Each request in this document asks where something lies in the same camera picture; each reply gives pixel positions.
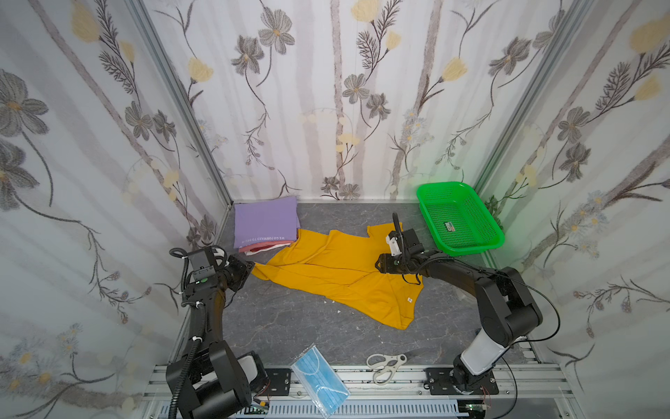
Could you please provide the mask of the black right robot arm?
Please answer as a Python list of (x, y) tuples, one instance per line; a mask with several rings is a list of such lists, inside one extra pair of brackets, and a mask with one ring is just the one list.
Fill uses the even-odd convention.
[(514, 345), (531, 342), (529, 334), (544, 322), (535, 297), (549, 298), (528, 285), (511, 267), (494, 269), (471, 265), (442, 251), (428, 251), (414, 230), (396, 226), (386, 235), (389, 247), (375, 262), (382, 274), (396, 274), (419, 286), (437, 279), (475, 298), (481, 328), (453, 362), (449, 375), (458, 393), (469, 395), (494, 377), (492, 370)]

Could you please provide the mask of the yellow t-shirt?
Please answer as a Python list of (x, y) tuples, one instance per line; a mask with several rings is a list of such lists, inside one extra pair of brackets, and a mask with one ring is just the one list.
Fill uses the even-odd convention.
[(394, 225), (366, 228), (366, 237), (332, 230), (327, 234), (300, 229), (298, 240), (279, 251), (253, 274), (265, 281), (333, 300), (399, 330), (415, 318), (423, 284), (399, 274), (381, 273), (375, 263), (389, 253)]

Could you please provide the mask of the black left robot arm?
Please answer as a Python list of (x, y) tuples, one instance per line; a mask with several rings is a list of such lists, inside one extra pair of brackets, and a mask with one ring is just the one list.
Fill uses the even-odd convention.
[(190, 310), (183, 354), (166, 369), (172, 394), (169, 418), (226, 418), (252, 405), (252, 386), (268, 382), (263, 363), (253, 352), (256, 375), (249, 378), (223, 339), (226, 291), (240, 291), (255, 264), (230, 256), (218, 245), (196, 251), (173, 248), (183, 260), (181, 305)]

